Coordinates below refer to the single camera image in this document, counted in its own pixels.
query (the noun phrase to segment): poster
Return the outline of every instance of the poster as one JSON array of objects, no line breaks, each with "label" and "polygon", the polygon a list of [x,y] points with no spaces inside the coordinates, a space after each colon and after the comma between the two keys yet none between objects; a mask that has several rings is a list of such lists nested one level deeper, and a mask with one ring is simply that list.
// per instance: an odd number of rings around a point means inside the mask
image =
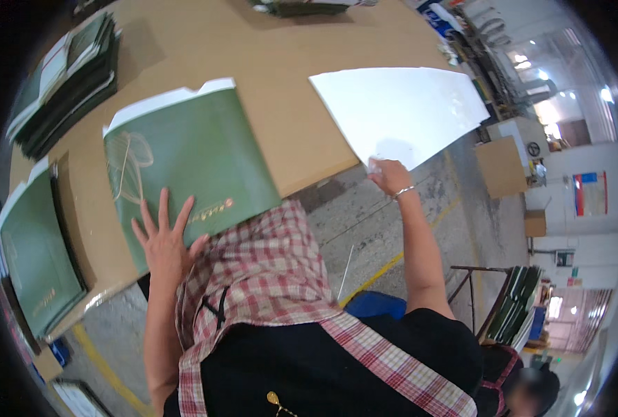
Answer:
[{"label": "poster", "polygon": [[583,280],[581,278],[569,278],[566,282],[567,287],[581,287]]},{"label": "poster", "polygon": [[575,213],[578,217],[608,213],[608,187],[605,171],[573,176]]}]

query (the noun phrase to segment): hand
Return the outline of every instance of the hand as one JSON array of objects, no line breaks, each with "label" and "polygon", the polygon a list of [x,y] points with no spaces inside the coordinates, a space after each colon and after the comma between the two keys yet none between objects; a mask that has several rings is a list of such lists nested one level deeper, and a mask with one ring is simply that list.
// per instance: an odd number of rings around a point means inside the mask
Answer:
[{"label": "hand", "polygon": [[169,194],[168,188],[161,190],[158,228],[156,228],[154,220],[149,214],[147,200],[144,200],[140,205],[145,231],[142,231],[135,218],[131,219],[131,225],[138,242],[144,248],[149,272],[152,275],[149,286],[154,288],[153,291],[155,292],[174,295],[181,281],[193,267],[209,236],[206,234],[200,236],[190,248],[186,249],[186,246],[184,246],[184,228],[195,198],[193,196],[188,197],[181,208],[180,215],[177,217],[175,227],[171,230],[168,219]]},{"label": "hand", "polygon": [[400,190],[413,185],[411,175],[401,162],[370,158],[369,163],[380,171],[369,174],[367,178],[378,185],[385,194],[392,197]]}]

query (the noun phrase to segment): stack of green bags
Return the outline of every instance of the stack of green bags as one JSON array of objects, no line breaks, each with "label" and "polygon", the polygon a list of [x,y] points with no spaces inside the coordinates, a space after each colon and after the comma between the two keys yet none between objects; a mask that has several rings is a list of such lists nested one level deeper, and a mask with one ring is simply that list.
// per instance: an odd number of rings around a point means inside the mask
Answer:
[{"label": "stack of green bags", "polygon": [[527,318],[538,281],[543,270],[537,266],[516,266],[505,288],[504,301],[497,309],[486,337],[498,343],[511,345]]},{"label": "stack of green bags", "polygon": [[87,294],[47,158],[8,196],[0,219],[3,257],[33,338],[43,339]]},{"label": "stack of green bags", "polygon": [[64,35],[25,80],[7,137],[39,160],[82,117],[117,91],[119,33],[111,13]]}]

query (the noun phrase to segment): plaid apron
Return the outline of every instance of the plaid apron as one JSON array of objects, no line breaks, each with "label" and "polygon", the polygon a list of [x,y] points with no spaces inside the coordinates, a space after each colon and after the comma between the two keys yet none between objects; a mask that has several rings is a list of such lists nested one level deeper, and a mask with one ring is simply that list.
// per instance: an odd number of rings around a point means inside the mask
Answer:
[{"label": "plaid apron", "polygon": [[177,293],[176,328],[184,349],[181,415],[207,415],[200,363],[230,326],[319,323],[373,374],[431,415],[476,416],[469,395],[343,312],[327,276],[299,202],[286,201],[210,239]]}]

